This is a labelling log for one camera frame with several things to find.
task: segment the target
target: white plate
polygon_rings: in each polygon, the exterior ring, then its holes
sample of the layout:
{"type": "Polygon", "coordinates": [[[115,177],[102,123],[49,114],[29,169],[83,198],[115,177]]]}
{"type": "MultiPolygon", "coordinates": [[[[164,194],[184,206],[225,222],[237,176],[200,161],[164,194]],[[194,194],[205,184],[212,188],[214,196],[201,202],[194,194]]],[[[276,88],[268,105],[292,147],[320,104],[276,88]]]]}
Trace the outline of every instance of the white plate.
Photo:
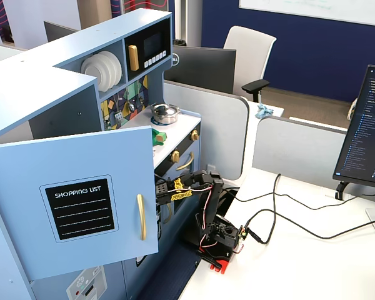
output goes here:
{"type": "Polygon", "coordinates": [[[118,84],[119,81],[121,80],[123,76],[123,69],[121,67],[121,63],[119,62],[118,58],[115,56],[115,54],[109,52],[109,51],[101,51],[99,54],[107,56],[112,64],[114,65],[114,68],[116,70],[116,78],[115,78],[115,83],[118,84]]]}
{"type": "Polygon", "coordinates": [[[115,84],[115,79],[116,79],[116,70],[113,62],[111,59],[109,59],[107,56],[103,54],[96,54],[95,55],[98,59],[100,59],[107,67],[108,71],[110,71],[110,89],[114,86],[115,84]]]}
{"type": "Polygon", "coordinates": [[[81,73],[96,77],[99,91],[106,92],[110,88],[110,71],[96,55],[85,59],[81,73]]]}

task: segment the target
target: gold handle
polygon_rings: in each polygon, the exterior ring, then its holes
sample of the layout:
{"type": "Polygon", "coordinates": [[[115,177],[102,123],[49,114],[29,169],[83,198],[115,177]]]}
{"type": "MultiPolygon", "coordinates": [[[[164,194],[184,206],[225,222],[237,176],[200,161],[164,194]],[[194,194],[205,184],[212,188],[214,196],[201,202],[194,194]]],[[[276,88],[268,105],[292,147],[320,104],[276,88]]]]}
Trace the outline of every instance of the gold handle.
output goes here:
{"type": "Polygon", "coordinates": [[[194,159],[194,154],[193,154],[193,152],[190,152],[190,160],[186,164],[184,164],[183,166],[177,167],[176,170],[180,171],[180,170],[190,166],[190,164],[193,162],[193,159],[194,159]]]}
{"type": "Polygon", "coordinates": [[[146,239],[146,214],[144,212],[143,196],[137,195],[137,205],[139,206],[140,226],[142,227],[142,241],[146,239]]]}
{"type": "Polygon", "coordinates": [[[137,71],[139,69],[138,48],[135,45],[129,45],[128,51],[131,71],[137,71]]]}
{"type": "Polygon", "coordinates": [[[164,224],[168,223],[171,220],[172,216],[173,216],[173,208],[171,207],[171,203],[167,203],[167,207],[168,207],[169,215],[164,220],[164,224]]]}

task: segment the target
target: gold microwave handle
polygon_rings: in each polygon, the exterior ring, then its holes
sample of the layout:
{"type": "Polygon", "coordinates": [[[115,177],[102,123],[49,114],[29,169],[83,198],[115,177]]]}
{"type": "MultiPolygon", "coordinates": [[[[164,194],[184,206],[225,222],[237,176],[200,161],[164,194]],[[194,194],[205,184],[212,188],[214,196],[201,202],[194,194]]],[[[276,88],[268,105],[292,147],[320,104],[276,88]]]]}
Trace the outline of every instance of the gold microwave handle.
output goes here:
{"type": "Polygon", "coordinates": [[[143,196],[141,194],[137,195],[137,205],[139,207],[139,215],[140,215],[140,225],[142,228],[142,241],[146,239],[146,213],[144,212],[144,203],[143,203],[143,196]]]}
{"type": "Polygon", "coordinates": [[[131,71],[137,71],[139,69],[138,48],[135,45],[129,45],[128,51],[131,71]]]}
{"type": "Polygon", "coordinates": [[[180,166],[180,167],[177,167],[176,170],[177,170],[177,171],[180,171],[180,170],[182,170],[182,169],[184,169],[184,168],[190,166],[191,163],[193,162],[193,159],[194,159],[194,154],[193,154],[193,152],[190,152],[190,160],[189,160],[186,164],[184,164],[184,165],[182,165],[182,166],[180,166]]]}

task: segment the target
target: light blue cabinet door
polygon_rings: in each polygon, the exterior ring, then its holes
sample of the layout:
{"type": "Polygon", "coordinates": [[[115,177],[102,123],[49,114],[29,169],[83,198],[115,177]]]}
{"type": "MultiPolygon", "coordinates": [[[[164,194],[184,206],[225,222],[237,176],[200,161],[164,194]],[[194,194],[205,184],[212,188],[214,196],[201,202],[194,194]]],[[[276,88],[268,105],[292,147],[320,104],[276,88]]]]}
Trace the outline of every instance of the light blue cabinet door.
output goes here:
{"type": "Polygon", "coordinates": [[[151,128],[0,145],[0,214],[29,280],[156,253],[151,128]]]}

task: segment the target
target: computer monitor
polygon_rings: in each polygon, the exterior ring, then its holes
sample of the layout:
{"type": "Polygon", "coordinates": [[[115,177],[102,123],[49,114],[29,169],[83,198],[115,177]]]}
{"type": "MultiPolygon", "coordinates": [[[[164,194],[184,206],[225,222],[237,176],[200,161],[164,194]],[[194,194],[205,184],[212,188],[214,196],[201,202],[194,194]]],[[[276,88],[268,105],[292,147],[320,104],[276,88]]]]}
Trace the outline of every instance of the computer monitor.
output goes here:
{"type": "MultiPolygon", "coordinates": [[[[375,66],[368,66],[333,179],[375,187],[375,66]]],[[[366,212],[375,221],[375,209],[366,212]]]]}
{"type": "Polygon", "coordinates": [[[174,46],[173,66],[164,79],[233,93],[236,50],[174,46]]]}
{"type": "Polygon", "coordinates": [[[54,23],[47,22],[47,21],[43,21],[43,23],[44,23],[44,28],[46,30],[47,40],[49,42],[63,38],[64,36],[68,36],[77,31],[75,29],[68,28],[68,27],[54,24],[54,23]]]}

